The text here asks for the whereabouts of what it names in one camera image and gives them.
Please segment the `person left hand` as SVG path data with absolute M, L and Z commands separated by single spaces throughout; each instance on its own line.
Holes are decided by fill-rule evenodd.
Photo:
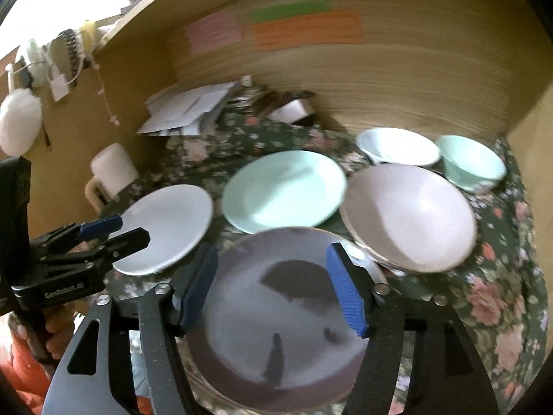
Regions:
M 59 360 L 65 353 L 74 333 L 75 304 L 68 303 L 49 308 L 44 315 L 47 333 L 44 349 L 53 359 Z M 13 313 L 8 317 L 8 327 L 14 340 L 33 350 L 35 333 Z

